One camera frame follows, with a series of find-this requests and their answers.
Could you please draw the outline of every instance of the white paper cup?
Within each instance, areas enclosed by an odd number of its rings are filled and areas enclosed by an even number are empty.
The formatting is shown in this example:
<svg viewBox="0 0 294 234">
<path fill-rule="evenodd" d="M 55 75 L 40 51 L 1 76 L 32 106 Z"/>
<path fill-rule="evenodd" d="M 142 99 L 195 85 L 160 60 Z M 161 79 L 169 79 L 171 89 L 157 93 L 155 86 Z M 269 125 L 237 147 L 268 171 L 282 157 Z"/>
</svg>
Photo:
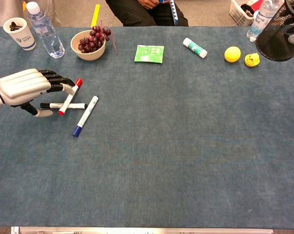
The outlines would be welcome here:
<svg viewBox="0 0 294 234">
<path fill-rule="evenodd" d="M 22 28 L 16 31 L 10 31 L 9 26 L 11 25 L 11 22 L 15 22 L 16 25 L 22 26 Z M 3 29 L 19 46 L 22 47 L 23 50 L 32 50 L 35 48 L 36 42 L 25 19 L 11 18 L 4 23 Z"/>
</svg>

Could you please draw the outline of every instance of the yellow tape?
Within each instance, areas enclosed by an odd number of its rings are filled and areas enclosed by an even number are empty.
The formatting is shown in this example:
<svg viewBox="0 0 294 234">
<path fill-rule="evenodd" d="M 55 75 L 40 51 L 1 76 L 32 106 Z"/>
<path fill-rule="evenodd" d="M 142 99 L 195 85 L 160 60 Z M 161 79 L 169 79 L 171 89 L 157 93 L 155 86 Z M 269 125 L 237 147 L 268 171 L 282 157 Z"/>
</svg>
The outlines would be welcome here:
<svg viewBox="0 0 294 234">
<path fill-rule="evenodd" d="M 91 27 L 96 26 L 96 24 L 97 24 L 99 9 L 100 9 L 100 4 L 96 4 L 95 10 L 94 10 L 92 24 L 90 25 Z"/>
<path fill-rule="evenodd" d="M 23 7 L 23 11 L 25 11 L 25 8 L 26 8 L 26 3 L 25 2 L 23 2 L 22 7 Z"/>
</svg>

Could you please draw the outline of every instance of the grape stem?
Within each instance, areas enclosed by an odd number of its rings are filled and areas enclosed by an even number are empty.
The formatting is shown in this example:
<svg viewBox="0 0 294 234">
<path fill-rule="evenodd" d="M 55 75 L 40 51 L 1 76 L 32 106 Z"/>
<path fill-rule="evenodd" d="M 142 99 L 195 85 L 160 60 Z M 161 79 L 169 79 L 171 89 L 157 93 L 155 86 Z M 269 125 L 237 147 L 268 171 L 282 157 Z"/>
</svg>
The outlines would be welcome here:
<svg viewBox="0 0 294 234">
<path fill-rule="evenodd" d="M 103 28 L 104 28 L 105 26 L 102 27 L 102 20 L 100 20 L 100 22 L 101 22 L 101 33 L 103 33 Z M 113 46 L 114 46 L 114 48 L 115 48 L 115 50 L 116 50 L 116 55 L 118 55 L 118 48 L 117 48 L 117 46 L 116 46 L 117 40 L 116 40 L 116 37 L 114 36 L 114 33 L 113 33 L 112 30 L 111 30 L 111 33 L 112 33 Z"/>
</svg>

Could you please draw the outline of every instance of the robotic hand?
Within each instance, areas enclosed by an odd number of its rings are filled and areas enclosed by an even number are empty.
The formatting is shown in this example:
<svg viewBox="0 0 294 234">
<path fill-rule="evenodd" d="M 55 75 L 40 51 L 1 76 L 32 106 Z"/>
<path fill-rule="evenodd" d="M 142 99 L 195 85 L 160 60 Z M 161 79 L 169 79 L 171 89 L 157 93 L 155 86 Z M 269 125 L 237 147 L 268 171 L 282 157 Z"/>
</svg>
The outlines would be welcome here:
<svg viewBox="0 0 294 234">
<path fill-rule="evenodd" d="M 66 91 L 74 95 L 74 82 L 50 70 L 28 69 L 0 78 L 0 106 L 3 104 L 26 110 L 36 117 L 53 114 L 50 110 L 37 110 L 30 104 L 33 99 L 50 92 Z"/>
</svg>

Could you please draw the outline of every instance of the lemon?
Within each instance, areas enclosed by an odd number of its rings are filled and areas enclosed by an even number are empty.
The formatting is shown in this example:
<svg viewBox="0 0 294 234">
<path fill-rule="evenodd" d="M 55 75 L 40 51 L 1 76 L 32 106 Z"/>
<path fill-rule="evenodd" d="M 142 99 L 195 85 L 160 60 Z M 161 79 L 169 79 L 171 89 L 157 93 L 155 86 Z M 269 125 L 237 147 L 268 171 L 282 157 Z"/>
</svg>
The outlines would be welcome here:
<svg viewBox="0 0 294 234">
<path fill-rule="evenodd" d="M 241 51 L 236 46 L 231 46 L 225 51 L 225 59 L 227 62 L 237 62 L 241 56 Z"/>
</svg>

